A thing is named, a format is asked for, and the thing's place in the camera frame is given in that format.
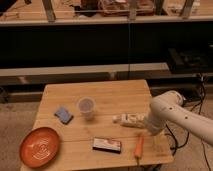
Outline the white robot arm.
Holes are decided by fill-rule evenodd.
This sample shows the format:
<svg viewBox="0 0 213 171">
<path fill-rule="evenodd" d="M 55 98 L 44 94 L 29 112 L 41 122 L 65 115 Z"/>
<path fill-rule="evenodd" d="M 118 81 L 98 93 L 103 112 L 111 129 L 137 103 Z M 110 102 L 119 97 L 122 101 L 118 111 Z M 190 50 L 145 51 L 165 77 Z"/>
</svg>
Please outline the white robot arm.
<svg viewBox="0 0 213 171">
<path fill-rule="evenodd" d="M 159 134 L 166 121 L 173 122 L 213 146 L 213 120 L 182 107 L 184 97 L 177 91 L 167 91 L 150 100 L 150 111 L 143 123 L 152 135 Z"/>
</svg>

